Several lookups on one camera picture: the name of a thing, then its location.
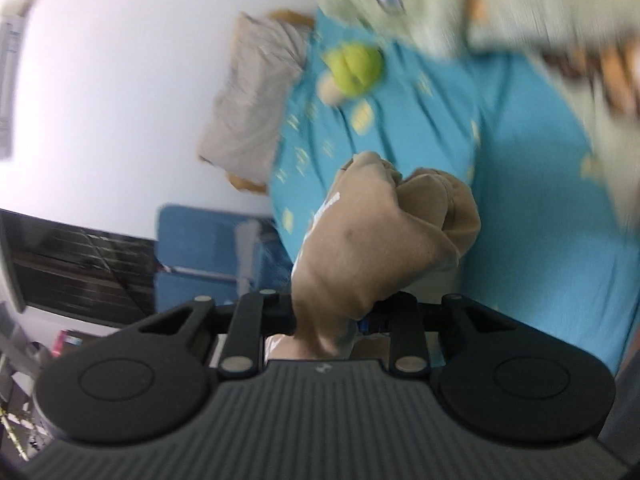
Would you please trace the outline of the green fleece blanket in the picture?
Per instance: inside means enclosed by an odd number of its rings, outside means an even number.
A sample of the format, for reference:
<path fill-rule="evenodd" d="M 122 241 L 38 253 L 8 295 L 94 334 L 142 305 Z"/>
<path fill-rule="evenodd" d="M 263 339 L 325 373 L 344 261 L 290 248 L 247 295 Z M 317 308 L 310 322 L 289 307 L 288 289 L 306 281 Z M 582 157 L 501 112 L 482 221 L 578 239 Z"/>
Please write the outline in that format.
<path fill-rule="evenodd" d="M 527 54 L 582 122 L 625 230 L 639 226 L 639 0 L 319 0 L 426 54 Z"/>

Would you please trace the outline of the near blue covered chair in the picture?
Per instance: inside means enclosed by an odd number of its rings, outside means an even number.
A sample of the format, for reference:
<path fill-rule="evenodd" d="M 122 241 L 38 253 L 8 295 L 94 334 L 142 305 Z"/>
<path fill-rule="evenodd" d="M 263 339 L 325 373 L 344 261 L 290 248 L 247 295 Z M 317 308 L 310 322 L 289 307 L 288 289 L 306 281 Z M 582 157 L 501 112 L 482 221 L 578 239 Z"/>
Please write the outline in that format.
<path fill-rule="evenodd" d="M 156 232 L 157 313 L 201 296 L 232 304 L 248 292 L 288 289 L 292 261 L 270 219 L 167 205 Z"/>

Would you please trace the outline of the tan t-shirt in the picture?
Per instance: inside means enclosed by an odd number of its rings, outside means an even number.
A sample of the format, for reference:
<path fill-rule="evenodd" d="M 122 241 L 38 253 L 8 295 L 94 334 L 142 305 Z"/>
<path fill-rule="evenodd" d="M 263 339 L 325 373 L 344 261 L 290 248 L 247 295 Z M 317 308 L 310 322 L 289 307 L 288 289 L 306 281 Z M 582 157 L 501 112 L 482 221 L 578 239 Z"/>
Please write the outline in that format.
<path fill-rule="evenodd" d="M 403 177 L 378 154 L 355 155 L 314 216 L 292 273 L 296 330 L 273 359 L 382 359 L 383 336 L 357 323 L 424 276 L 451 278 L 480 232 L 471 189 L 446 172 Z"/>

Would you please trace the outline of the teal bed sheet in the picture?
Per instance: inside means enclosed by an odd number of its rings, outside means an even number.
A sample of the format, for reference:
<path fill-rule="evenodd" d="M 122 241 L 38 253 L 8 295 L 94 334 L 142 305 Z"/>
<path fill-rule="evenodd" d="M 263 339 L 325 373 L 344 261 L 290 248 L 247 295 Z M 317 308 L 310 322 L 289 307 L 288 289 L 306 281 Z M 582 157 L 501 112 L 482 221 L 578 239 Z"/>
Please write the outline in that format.
<path fill-rule="evenodd" d="M 348 42 L 380 48 L 384 78 L 328 107 L 316 92 L 323 55 Z M 290 255 L 337 170 L 367 151 L 403 174 L 439 169 L 472 188 L 482 228 L 465 259 L 465 296 L 620 368 L 639 324 L 639 240 L 622 231 L 603 184 L 587 172 L 584 129 L 528 58 L 436 61 L 318 14 L 270 182 Z"/>

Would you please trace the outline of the green beige plush toy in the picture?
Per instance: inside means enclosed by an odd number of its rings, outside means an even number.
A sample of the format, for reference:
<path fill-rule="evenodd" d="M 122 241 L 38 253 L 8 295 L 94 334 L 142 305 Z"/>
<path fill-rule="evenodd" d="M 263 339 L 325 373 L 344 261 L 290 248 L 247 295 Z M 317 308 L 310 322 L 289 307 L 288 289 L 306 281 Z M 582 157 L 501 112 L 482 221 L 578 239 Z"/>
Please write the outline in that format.
<path fill-rule="evenodd" d="M 317 82 L 317 93 L 326 106 L 359 98 L 384 77 L 383 53 L 368 44 L 346 42 L 324 52 L 321 59 L 326 70 Z"/>

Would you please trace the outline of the dark barred window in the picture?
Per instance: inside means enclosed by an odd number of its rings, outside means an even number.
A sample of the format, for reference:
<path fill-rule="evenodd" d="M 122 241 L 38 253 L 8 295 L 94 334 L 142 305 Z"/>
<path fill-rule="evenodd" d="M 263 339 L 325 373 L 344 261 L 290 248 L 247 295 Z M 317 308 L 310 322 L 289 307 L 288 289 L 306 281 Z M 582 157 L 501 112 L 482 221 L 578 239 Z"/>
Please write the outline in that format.
<path fill-rule="evenodd" d="M 1 213 L 1 255 L 26 307 L 122 327 L 155 313 L 155 243 Z"/>

